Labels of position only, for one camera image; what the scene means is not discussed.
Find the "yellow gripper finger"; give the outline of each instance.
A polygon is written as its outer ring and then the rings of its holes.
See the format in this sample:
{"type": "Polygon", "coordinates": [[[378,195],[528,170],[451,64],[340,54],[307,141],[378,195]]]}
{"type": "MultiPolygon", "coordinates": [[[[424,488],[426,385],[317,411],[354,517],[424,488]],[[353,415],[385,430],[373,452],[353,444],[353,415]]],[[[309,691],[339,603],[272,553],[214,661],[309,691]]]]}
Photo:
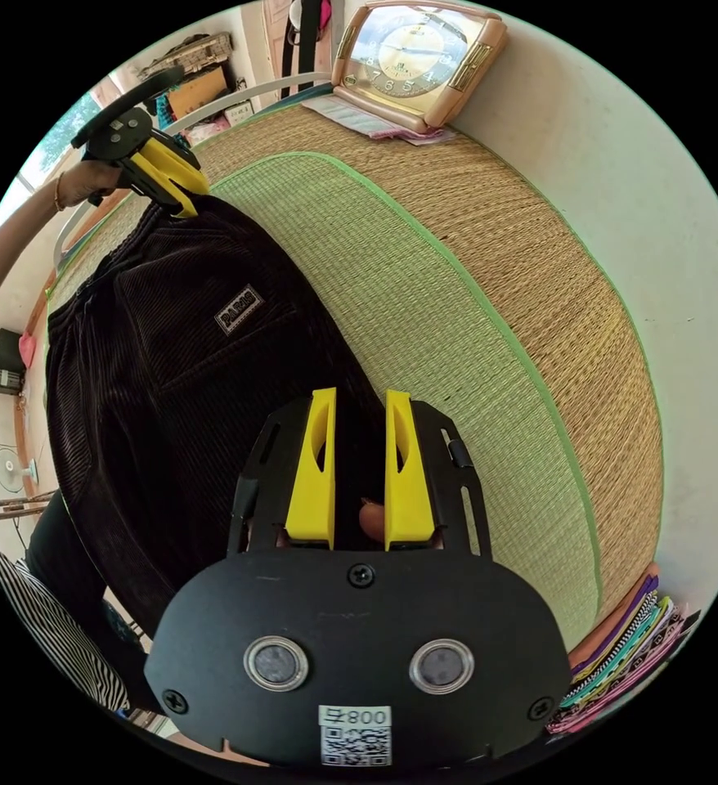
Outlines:
{"type": "Polygon", "coordinates": [[[177,218],[195,217],[195,206],[179,186],[194,194],[209,193],[209,181],[202,172],[156,139],[150,139],[130,160],[179,202],[182,210],[177,218]]]}
{"type": "Polygon", "coordinates": [[[307,417],[294,490],[285,520],[292,541],[334,548],[334,424],[337,390],[316,390],[307,417]],[[319,456],[323,451],[323,461],[319,456]]]}
{"type": "Polygon", "coordinates": [[[386,393],[386,550],[429,542],[435,532],[411,396],[386,393]]]}

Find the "label sticker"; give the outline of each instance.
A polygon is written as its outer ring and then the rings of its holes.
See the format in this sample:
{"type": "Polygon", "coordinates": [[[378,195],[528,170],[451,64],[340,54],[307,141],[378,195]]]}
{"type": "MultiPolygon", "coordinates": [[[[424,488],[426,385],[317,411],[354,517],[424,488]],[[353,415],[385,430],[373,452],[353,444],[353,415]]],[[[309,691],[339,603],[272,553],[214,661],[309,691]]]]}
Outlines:
{"type": "Polygon", "coordinates": [[[256,308],[263,299],[252,286],[245,286],[214,318],[226,335],[230,335],[256,308]]]}
{"type": "Polygon", "coordinates": [[[391,766],[390,706],[319,706],[324,766],[391,766]]]}

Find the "screw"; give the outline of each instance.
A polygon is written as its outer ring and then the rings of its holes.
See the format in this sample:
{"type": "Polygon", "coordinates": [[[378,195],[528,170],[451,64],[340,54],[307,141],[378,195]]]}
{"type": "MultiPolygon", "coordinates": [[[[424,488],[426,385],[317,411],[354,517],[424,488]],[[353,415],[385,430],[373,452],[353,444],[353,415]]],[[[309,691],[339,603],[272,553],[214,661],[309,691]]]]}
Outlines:
{"type": "Polygon", "coordinates": [[[531,708],[528,709],[528,719],[533,722],[543,719],[553,710],[554,705],[555,701],[552,698],[539,698],[539,700],[535,701],[531,708]]]}
{"type": "Polygon", "coordinates": [[[366,589],[375,580],[375,573],[369,564],[354,564],[348,570],[348,583],[355,589],[366,589]]]}
{"type": "Polygon", "coordinates": [[[163,693],[163,703],[174,714],[187,713],[187,701],[175,689],[167,689],[163,693]]]}

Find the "pink bag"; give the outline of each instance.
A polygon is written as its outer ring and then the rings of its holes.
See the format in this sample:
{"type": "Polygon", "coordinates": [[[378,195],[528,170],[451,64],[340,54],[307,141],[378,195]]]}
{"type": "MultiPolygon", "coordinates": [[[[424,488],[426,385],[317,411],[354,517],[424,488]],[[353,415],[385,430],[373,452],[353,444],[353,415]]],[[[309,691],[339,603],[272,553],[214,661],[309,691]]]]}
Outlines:
{"type": "Polygon", "coordinates": [[[32,367],[32,360],[34,359],[34,349],[37,346],[37,341],[34,339],[33,335],[29,333],[24,333],[18,339],[18,351],[21,355],[21,360],[24,362],[24,365],[27,369],[32,367]]]}

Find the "alarm clock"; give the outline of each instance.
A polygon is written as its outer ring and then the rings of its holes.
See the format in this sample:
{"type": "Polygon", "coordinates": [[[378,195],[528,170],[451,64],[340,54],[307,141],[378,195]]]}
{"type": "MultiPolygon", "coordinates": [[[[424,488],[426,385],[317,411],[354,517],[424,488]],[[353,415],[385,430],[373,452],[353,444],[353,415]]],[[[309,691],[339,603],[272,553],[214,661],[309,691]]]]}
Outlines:
{"type": "Polygon", "coordinates": [[[500,55],[506,25],[458,2],[360,7],[334,61],[334,94],[417,133],[453,120],[500,55]]]}

